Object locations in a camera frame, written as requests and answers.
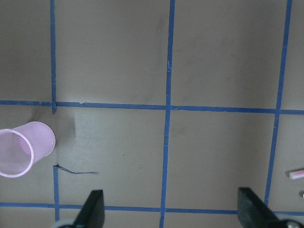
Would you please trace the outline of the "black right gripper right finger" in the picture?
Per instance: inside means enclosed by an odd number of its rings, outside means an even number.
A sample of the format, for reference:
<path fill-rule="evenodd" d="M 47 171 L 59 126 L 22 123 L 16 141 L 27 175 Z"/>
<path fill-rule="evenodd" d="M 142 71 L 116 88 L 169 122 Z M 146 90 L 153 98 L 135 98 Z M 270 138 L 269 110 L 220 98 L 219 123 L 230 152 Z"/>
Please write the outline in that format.
<path fill-rule="evenodd" d="M 281 221 L 249 188 L 238 188 L 237 217 L 243 228 L 276 228 Z"/>

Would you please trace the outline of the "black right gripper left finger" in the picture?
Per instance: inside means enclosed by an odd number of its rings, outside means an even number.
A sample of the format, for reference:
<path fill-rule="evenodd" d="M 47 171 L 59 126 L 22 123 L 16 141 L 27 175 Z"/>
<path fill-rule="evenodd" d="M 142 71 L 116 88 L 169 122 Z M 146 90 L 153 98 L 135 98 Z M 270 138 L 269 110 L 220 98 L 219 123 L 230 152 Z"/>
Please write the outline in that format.
<path fill-rule="evenodd" d="M 105 205 L 103 190 L 93 190 L 89 194 L 73 228 L 102 228 L 105 222 Z"/>

